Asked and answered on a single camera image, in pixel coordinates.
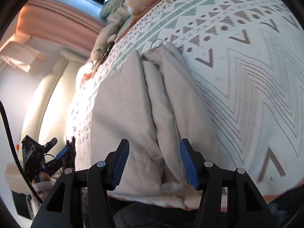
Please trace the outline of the person's left hand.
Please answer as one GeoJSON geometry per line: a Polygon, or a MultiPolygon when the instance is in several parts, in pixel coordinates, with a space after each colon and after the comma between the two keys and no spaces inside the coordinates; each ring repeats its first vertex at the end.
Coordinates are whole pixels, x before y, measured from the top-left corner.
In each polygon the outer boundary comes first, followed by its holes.
{"type": "Polygon", "coordinates": [[[39,198],[44,201],[53,188],[53,183],[51,181],[51,177],[45,172],[39,174],[38,180],[38,182],[33,180],[31,185],[39,198]]]}

